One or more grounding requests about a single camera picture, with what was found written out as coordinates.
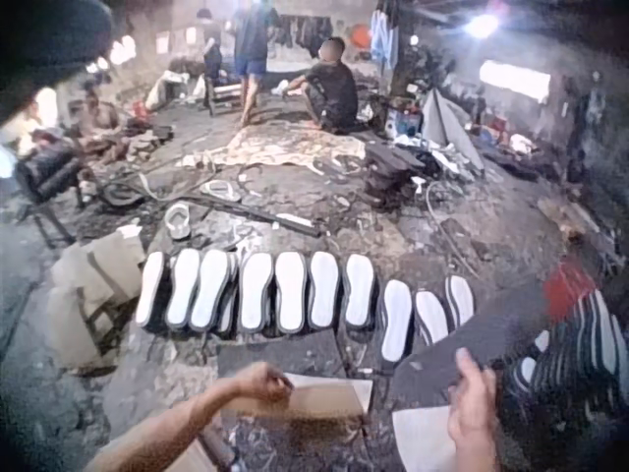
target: person in blue shorts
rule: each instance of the person in blue shorts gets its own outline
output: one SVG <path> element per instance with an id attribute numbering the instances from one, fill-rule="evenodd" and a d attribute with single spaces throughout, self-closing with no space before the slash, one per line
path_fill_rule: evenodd
<path id="1" fill-rule="evenodd" d="M 250 1 L 236 12 L 232 31 L 236 34 L 234 67 L 241 78 L 243 117 L 241 127 L 249 124 L 260 81 L 266 73 L 268 41 L 279 25 L 277 11 L 266 1 Z"/>

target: wire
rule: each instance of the wire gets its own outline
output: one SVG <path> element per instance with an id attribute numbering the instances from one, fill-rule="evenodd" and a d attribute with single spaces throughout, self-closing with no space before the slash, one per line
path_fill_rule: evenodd
<path id="1" fill-rule="evenodd" d="M 432 218 L 434 223 L 438 226 L 439 230 L 443 233 L 443 236 L 445 236 L 445 239 L 448 242 L 450 249 L 455 254 L 455 256 L 461 261 L 461 264 L 465 266 L 465 268 L 470 272 L 471 275 L 473 275 L 478 280 L 482 280 L 481 277 L 478 275 L 478 273 L 468 264 L 468 262 L 465 260 L 461 252 L 458 250 L 458 248 L 456 247 L 456 243 L 452 239 L 452 236 L 448 234 L 445 228 L 441 226 L 441 223 L 439 223 L 438 219 L 436 219 L 434 211 L 432 210 L 432 205 L 430 204 L 430 190 L 432 190 L 432 187 L 438 183 L 439 182 L 437 181 L 431 182 L 429 187 L 426 190 L 426 205 L 429 208 L 430 217 Z"/>

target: black shirt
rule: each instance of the black shirt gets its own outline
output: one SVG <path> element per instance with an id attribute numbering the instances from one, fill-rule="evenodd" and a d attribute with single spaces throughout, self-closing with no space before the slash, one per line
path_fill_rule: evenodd
<path id="1" fill-rule="evenodd" d="M 325 97 L 325 109 L 345 120 L 355 120 L 358 112 L 356 82 L 350 68 L 341 61 L 319 62 L 306 74 L 309 84 Z"/>
<path id="2" fill-rule="evenodd" d="M 236 48 L 234 57 L 250 61 L 264 60 L 268 55 L 268 29 L 279 25 L 274 8 L 254 5 L 236 12 Z"/>

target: hand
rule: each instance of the hand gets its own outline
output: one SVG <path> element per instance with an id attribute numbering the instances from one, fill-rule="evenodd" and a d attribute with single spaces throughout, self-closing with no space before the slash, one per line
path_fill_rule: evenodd
<path id="1" fill-rule="evenodd" d="M 256 362 L 234 376 L 238 393 L 249 398 L 278 401 L 288 398 L 293 385 L 282 372 L 266 362 Z"/>
<path id="2" fill-rule="evenodd" d="M 456 365 L 463 379 L 449 390 L 448 433 L 457 448 L 494 447 L 495 373 L 481 372 L 467 349 L 456 352 Z"/>

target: man in black shirt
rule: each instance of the man in black shirt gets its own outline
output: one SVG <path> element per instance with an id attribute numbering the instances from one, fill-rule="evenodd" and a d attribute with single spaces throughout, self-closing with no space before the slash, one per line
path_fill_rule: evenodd
<path id="1" fill-rule="evenodd" d="M 344 51 L 343 39 L 331 37 L 318 52 L 320 62 L 284 90 L 301 88 L 314 125 L 332 132 L 351 128 L 358 111 L 354 76 L 341 61 Z"/>
<path id="2" fill-rule="evenodd" d="M 233 32 L 236 34 L 234 68 L 242 84 L 241 102 L 244 109 L 241 127 L 249 124 L 259 83 L 266 73 L 268 41 L 278 26 L 277 11 L 264 0 L 236 12 L 233 23 Z"/>

